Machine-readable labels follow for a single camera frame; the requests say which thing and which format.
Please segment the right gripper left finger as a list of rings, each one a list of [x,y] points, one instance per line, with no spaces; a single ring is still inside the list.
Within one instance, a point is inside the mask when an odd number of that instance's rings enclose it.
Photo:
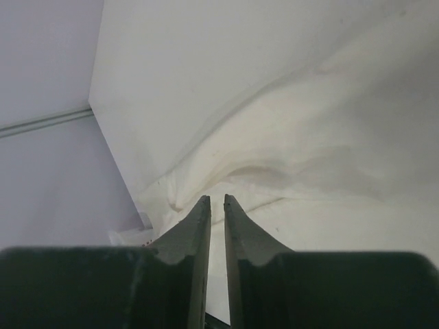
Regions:
[[[144,247],[1,252],[2,328],[203,328],[211,202]]]

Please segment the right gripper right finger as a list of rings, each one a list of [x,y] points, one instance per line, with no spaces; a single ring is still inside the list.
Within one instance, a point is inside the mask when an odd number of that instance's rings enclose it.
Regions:
[[[232,328],[437,328],[438,270],[411,252],[295,252],[224,198]]]

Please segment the cream white t shirt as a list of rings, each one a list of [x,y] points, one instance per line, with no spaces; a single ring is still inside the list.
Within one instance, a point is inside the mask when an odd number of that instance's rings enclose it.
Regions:
[[[438,2],[404,3],[262,90],[139,196],[157,234],[209,195],[207,311],[228,321],[225,195],[291,249],[438,261]]]

